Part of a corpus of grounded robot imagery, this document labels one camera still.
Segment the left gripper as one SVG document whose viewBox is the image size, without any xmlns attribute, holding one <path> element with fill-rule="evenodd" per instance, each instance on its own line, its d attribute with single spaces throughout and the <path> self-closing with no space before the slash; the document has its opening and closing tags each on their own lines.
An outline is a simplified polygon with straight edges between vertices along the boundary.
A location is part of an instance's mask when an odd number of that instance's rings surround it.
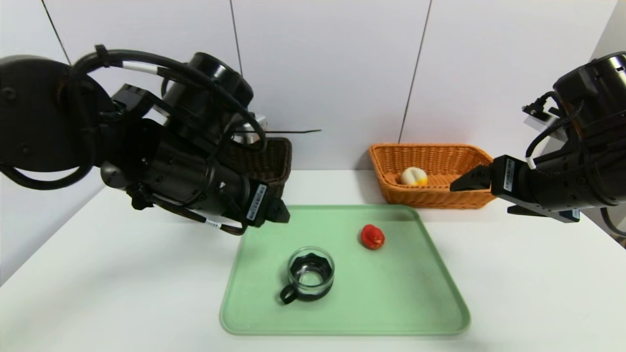
<svg viewBox="0 0 626 352">
<path fill-rule="evenodd" d="M 222 180 L 215 188 L 225 205 L 222 216 L 242 225 L 260 227 L 265 221 L 288 223 L 291 215 L 281 198 L 272 198 L 272 187 L 266 182 L 236 175 Z"/>
</svg>

